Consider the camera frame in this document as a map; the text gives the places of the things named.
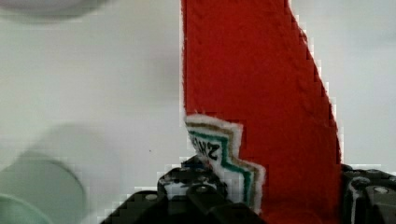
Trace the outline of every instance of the blurry object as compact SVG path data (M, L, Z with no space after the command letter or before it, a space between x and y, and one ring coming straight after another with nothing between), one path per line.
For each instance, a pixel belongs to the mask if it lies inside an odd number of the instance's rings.
M82 0L0 0L0 7L21 11L46 12L77 5Z
M0 172L0 223L79 223L85 192L66 167L27 151Z

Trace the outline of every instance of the white surface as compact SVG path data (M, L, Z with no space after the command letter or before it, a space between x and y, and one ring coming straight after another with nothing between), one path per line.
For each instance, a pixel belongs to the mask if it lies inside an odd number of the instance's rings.
M396 2L293 0L291 5L336 104L344 163L396 172Z
M292 7L315 38L314 57L336 98L345 163L396 171L395 2ZM124 177L120 197L84 222L99 223L135 188L155 187L166 164L193 154L179 115L179 2L109 0L61 14L0 10L0 163L52 128L88 125L114 150Z

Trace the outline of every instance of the heinz logo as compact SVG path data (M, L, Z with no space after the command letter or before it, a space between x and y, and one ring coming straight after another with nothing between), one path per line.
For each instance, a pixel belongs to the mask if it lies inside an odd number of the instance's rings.
M218 159L218 156L214 155L214 153L220 148L219 144L211 143L210 141L200 139L195 136L191 137L191 142L195 149L198 150L202 155L214 161Z

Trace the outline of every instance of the green stripe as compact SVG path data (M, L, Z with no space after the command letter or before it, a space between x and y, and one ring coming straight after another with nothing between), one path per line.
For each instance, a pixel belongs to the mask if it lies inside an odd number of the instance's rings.
M189 131L189 134L195 135L201 138L204 138L209 141L218 141L221 142L221 148L222 148L222 155L221 155L221 166L226 168L227 170L230 170L235 173L242 174L244 177L244 203L247 206L250 206L250 187L251 187L251 176L252 173L249 171L245 171L244 169L228 163L227 162L227 155L228 155L228 145L229 145L229 140L226 137L222 136L214 136L214 135L208 135L205 133L198 133L195 131Z

